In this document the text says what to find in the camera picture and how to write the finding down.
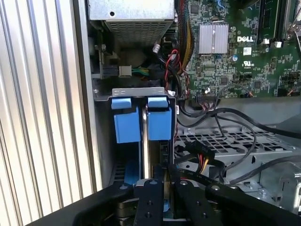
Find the green circuit board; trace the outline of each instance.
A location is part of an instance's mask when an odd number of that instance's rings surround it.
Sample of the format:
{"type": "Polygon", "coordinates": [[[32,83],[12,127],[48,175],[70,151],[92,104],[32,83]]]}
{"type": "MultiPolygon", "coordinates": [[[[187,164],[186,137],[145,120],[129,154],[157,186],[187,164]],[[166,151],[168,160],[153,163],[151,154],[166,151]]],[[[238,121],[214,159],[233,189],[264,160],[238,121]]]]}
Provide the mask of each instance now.
{"type": "MultiPolygon", "coordinates": [[[[212,23],[212,18],[217,12],[222,18],[220,23],[229,25],[226,54],[199,55],[196,48],[194,49],[186,68],[190,77],[190,99],[207,88],[210,88],[207,95],[215,96],[220,89],[232,83],[248,88],[254,97],[287,96],[290,90],[298,95],[301,92],[301,64],[294,39],[290,41],[283,39],[281,48],[257,41],[258,38],[272,39],[275,35],[273,29],[277,19],[275,1],[266,1],[265,10],[266,14],[269,13],[269,21],[263,21],[265,26],[260,34],[258,30],[261,2],[244,10],[234,8],[232,6],[234,3],[231,0],[222,0],[225,9],[221,9],[214,1],[190,0],[190,22],[196,42],[199,25],[212,23]],[[251,41],[238,42],[238,36],[251,41]]],[[[244,94],[245,91],[240,88],[230,88],[225,98],[243,97],[244,94]]]]}

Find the dell logo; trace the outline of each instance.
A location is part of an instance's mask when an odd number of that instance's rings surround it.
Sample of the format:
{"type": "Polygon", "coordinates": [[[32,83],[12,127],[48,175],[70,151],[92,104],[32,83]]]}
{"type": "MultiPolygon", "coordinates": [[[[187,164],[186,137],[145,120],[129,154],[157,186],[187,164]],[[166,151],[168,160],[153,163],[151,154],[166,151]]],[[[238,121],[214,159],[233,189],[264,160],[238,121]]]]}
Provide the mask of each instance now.
{"type": "Polygon", "coordinates": [[[252,36],[238,36],[237,37],[237,42],[254,42],[252,36]]]}

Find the motherboard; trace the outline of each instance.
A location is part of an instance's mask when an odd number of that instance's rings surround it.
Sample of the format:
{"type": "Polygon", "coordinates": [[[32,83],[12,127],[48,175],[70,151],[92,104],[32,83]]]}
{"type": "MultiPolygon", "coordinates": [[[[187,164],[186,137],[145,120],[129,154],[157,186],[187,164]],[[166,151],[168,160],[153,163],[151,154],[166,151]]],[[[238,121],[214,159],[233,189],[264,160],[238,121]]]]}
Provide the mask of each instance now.
{"type": "MultiPolygon", "coordinates": [[[[285,18],[279,15],[286,13],[286,19],[292,20],[299,1],[291,1],[289,8],[281,5],[287,1],[262,1],[237,9],[234,0],[190,0],[190,22],[196,42],[186,67],[190,99],[202,94],[216,96],[219,90],[233,83],[249,89],[253,97],[300,95],[298,44],[295,37],[285,36],[285,18]],[[226,51],[206,52],[212,40],[205,36],[208,29],[205,25],[216,27],[215,35],[219,35],[215,37],[216,48],[225,35],[218,31],[222,25],[227,26],[226,51]]],[[[230,88],[224,97],[249,95],[241,88],[230,88]]]]}

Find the label sticker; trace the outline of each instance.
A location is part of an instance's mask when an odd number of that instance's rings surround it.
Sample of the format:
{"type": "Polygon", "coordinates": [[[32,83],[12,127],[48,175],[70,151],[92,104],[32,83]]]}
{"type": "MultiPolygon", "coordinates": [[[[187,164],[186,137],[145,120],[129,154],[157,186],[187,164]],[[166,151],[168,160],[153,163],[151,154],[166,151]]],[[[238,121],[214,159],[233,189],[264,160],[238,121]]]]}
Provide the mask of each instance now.
{"type": "Polygon", "coordinates": [[[252,47],[244,47],[244,56],[252,55],[252,47]]]}

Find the cable connector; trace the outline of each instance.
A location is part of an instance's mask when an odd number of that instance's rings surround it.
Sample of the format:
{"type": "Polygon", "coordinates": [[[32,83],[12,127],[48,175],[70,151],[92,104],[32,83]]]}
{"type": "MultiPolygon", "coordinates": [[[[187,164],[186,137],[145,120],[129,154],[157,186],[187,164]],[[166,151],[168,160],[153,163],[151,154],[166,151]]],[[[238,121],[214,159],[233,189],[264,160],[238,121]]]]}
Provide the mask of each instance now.
{"type": "Polygon", "coordinates": [[[155,44],[154,47],[152,48],[152,51],[157,54],[159,52],[160,48],[161,48],[161,46],[159,44],[155,44]]]}
{"type": "Polygon", "coordinates": [[[185,142],[185,150],[191,154],[201,154],[205,159],[212,160],[215,158],[215,152],[197,140],[185,142]]]}

